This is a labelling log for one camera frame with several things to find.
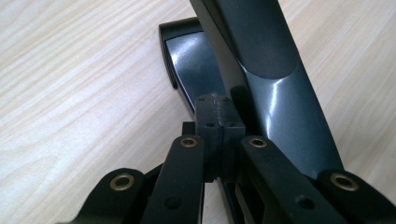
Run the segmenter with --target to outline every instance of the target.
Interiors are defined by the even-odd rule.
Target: wood grain surface
[[[348,171],[396,203],[396,3],[279,1]],[[0,223],[73,219],[112,170],[162,163],[188,108],[158,24],[187,0],[0,2]],[[207,185],[204,223],[228,223]]]

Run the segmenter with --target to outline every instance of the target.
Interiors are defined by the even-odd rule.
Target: curved black panel
[[[204,94],[225,95],[213,50],[196,18],[160,25],[168,75],[194,111],[194,100]]]
[[[276,143],[305,175],[343,169],[276,0],[191,0],[247,132]]]
[[[298,50],[277,1],[203,2],[224,41],[250,73],[282,78],[295,69]]]

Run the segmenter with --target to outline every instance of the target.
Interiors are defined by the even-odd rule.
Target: mounting hole
[[[266,147],[267,146],[267,143],[263,139],[260,139],[260,138],[250,139],[249,143],[254,147]]]
[[[351,178],[342,174],[332,174],[330,176],[332,183],[340,189],[355,191],[359,188],[359,185]]]
[[[183,147],[195,147],[196,145],[198,145],[197,140],[195,140],[195,138],[183,138],[180,141],[180,144]]]
[[[116,191],[130,188],[134,184],[134,177],[129,174],[117,175],[110,181],[110,187]]]
[[[295,198],[295,202],[306,210],[312,210],[315,208],[315,203],[311,199],[307,198],[305,195],[299,195]]]
[[[169,197],[165,200],[164,205],[169,210],[176,210],[181,206],[181,199],[178,197]]]

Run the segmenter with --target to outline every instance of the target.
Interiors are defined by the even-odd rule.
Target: black plastic part
[[[243,209],[245,221],[247,223],[262,223],[265,206],[257,190],[235,185],[235,196]]]
[[[151,195],[152,191],[154,190],[155,183],[157,183],[157,179],[158,179],[158,176],[160,176],[160,172],[161,172],[162,168],[163,168],[163,165],[160,164],[145,174],[144,190],[148,196]]]
[[[243,179],[251,181],[265,205],[258,223],[346,223],[270,140],[261,136],[245,137],[241,162],[244,172],[238,183],[246,186]]]
[[[324,171],[318,189],[350,223],[396,223],[396,207],[356,175]]]
[[[216,94],[195,101],[196,134],[205,140],[205,182],[220,178],[234,182],[238,168],[237,146],[245,136],[245,125],[233,102]]]
[[[278,79],[295,69],[300,61],[298,50],[277,1],[202,1],[235,59],[246,70]]]
[[[160,39],[172,85],[192,110],[200,95],[225,95],[215,56],[196,18],[161,24]]]
[[[133,176],[132,186],[124,190],[111,188],[111,181],[119,175]],[[147,202],[144,181],[142,173],[131,169],[119,169],[107,174],[92,190],[78,216],[70,223],[137,223]]]
[[[231,218],[233,224],[244,224],[245,216],[236,197],[235,183],[221,183],[220,193],[226,208],[227,216]]]
[[[332,134],[276,0],[191,0],[227,95],[250,134],[274,141],[314,179],[343,169]]]
[[[183,128],[181,130],[181,135],[195,135],[195,122],[194,121],[189,121],[189,122],[183,122]]]
[[[201,223],[204,149],[204,140],[198,136],[175,139],[141,223]]]

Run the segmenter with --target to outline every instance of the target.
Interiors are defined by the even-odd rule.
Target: wooden table
[[[396,4],[280,4],[348,171],[396,203]],[[0,223],[70,221],[96,183],[162,163],[188,108],[158,24],[187,0],[1,1]],[[228,223],[217,185],[204,223]]]

